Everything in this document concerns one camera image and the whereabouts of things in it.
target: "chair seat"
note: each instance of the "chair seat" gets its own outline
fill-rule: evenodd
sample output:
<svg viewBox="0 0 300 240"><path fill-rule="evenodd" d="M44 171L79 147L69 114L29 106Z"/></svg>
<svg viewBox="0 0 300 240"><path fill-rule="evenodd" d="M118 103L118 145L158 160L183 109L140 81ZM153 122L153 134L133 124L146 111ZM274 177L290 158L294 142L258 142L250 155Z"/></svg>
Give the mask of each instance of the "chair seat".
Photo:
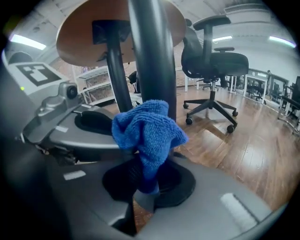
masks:
<svg viewBox="0 0 300 240"><path fill-rule="evenodd" d="M241 76L247 74L249 69L248 58L234 52L214 52L210 63L219 74L224 75Z"/></svg>

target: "black metal pole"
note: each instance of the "black metal pole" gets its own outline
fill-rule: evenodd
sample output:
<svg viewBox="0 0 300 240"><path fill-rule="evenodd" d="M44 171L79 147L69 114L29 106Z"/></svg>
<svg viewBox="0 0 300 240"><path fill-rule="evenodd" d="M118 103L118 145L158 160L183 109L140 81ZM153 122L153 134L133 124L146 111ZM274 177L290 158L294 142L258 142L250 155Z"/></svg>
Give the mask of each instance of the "black metal pole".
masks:
<svg viewBox="0 0 300 240"><path fill-rule="evenodd" d="M117 29L106 32L107 38L107 66L112 81L112 88L118 103L120 112L132 109L129 90L125 77L120 48L120 38Z"/></svg>
<svg viewBox="0 0 300 240"><path fill-rule="evenodd" d="M160 0L128 0L132 38L143 101L164 100L176 120L173 41Z"/></svg>
<svg viewBox="0 0 300 240"><path fill-rule="evenodd" d="M206 24L204 26L203 56L202 64L208 66L210 64L210 56L212 49L212 26Z"/></svg>

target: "ceiling light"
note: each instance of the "ceiling light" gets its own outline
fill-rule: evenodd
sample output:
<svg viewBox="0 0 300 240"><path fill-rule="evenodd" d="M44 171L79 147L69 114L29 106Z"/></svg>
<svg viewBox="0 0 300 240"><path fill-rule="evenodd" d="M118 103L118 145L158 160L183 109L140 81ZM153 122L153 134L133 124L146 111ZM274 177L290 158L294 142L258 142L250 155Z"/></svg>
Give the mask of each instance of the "ceiling light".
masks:
<svg viewBox="0 0 300 240"><path fill-rule="evenodd" d="M40 50L44 50L44 48L46 47L46 45L44 45L44 44L38 43L29 38L22 37L22 36L16 35L16 34L13 35L13 37L10 39L10 41L14 42L14 43L21 43L21 44L24 44L27 46L35 47Z"/></svg>
<svg viewBox="0 0 300 240"><path fill-rule="evenodd" d="M262 77L266 77L267 76L266 74L263 74L263 73L258 73L257 75L262 76Z"/></svg>
<svg viewBox="0 0 300 240"><path fill-rule="evenodd" d="M278 37L272 37L272 36L270 36L269 39L273 40L273 41L276 41L276 42L284 43L286 45L289 45L290 47L296 47L295 43L291 43L291 42L289 42L287 40L284 40L284 39L281 39L281 38L278 38Z"/></svg>
<svg viewBox="0 0 300 240"><path fill-rule="evenodd" d="M231 38L232 38L232 36L218 37L218 38L213 39L212 41L217 42L217 41L221 41L221 40L225 40L225 39L231 39Z"/></svg>

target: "gray plastic surface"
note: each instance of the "gray plastic surface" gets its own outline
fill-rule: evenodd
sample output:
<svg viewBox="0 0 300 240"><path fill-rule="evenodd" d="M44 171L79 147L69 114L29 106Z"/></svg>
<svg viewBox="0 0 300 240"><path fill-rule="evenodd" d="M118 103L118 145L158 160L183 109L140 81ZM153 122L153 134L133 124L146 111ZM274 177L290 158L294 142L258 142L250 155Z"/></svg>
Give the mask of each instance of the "gray plastic surface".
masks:
<svg viewBox="0 0 300 240"><path fill-rule="evenodd" d="M70 147L70 148L84 148L84 149L119 149L119 146L115 142L112 136L103 135L99 133L88 132L79 129L75 125L75 117L84 111L94 111L103 113L109 118L113 119L114 115L104 108L97 106L91 106L82 104L76 108L76 113L70 113L59 126L66 131L58 130L56 128L49 135L51 143L59 146Z"/></svg>
<svg viewBox="0 0 300 240"><path fill-rule="evenodd" d="M194 174L197 180L195 191L177 207L157 209L134 239L229 240L238 236L241 237L238 239L244 239L243 236L245 239L253 239L268 230L278 218L278 214L271 214L263 200L221 170L210 169L178 157L174 159ZM107 228L119 219L129 217L128 204L113 200L102 185L104 173L121 163L123 160L104 160L94 164L63 167L60 168L61 172L55 169L51 171L60 176L79 170L86 173L73 180L60 180L56 183L52 180L53 189L66 204L75 239L86 239L87 236L91 239L97 239L96 236L104 239L132 239L114 228ZM263 222L242 232L220 201L221 196L229 192L234 193L259 222Z"/></svg>
<svg viewBox="0 0 300 240"><path fill-rule="evenodd" d="M103 174L121 162L102 161L58 167L54 159L48 161L51 186L64 207L72 239L133 239L111 227L118 219L125 217L128 205L114 201L102 186ZM78 170L86 175L74 180L63 179L64 173Z"/></svg>
<svg viewBox="0 0 300 240"><path fill-rule="evenodd" d="M150 195L142 193L140 190L136 190L135 194L133 195L133 198L140 207L142 207L149 213L154 213L154 201L155 198L158 196L158 193Z"/></svg>
<svg viewBox="0 0 300 240"><path fill-rule="evenodd" d="M15 138L20 136L24 127L32 120L36 107L5 68L4 51L2 51L1 59L0 134Z"/></svg>
<svg viewBox="0 0 300 240"><path fill-rule="evenodd" d="M103 160L97 163L66 166L61 173L71 173L82 170L86 173L80 178L65 180L64 191L75 195L99 219L108 225L115 224L119 219L126 217L128 204L114 201L102 185L102 178L109 169L123 163L123 160Z"/></svg>
<svg viewBox="0 0 300 240"><path fill-rule="evenodd" d="M233 193L251 214L262 221L271 210L267 204L230 176L182 158L174 158L196 178L192 195L174 208L157 209L138 233L140 239L228 240L242 234L220 198Z"/></svg>
<svg viewBox="0 0 300 240"><path fill-rule="evenodd" d="M58 94L47 97L37 109L34 119L25 127L23 134L33 144L40 144L46 136L74 109L79 106L78 97L67 97L68 87L74 83L62 82Z"/></svg>

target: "round wooden tabletop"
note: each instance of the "round wooden tabletop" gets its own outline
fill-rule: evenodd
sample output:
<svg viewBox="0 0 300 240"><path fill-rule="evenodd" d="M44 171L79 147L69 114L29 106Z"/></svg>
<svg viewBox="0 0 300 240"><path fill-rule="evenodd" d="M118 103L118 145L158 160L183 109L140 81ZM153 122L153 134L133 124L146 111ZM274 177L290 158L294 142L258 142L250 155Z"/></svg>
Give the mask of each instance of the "round wooden tabletop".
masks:
<svg viewBox="0 0 300 240"><path fill-rule="evenodd" d="M186 22L181 12L169 1L163 1L173 46L183 39ZM61 25L56 47L59 56L67 63L95 67L106 66L106 60L98 61L107 51L106 44L93 44L92 22L94 20L127 20L129 21L127 0L88 0L75 9ZM135 61L131 34L125 42L120 43L123 62Z"/></svg>

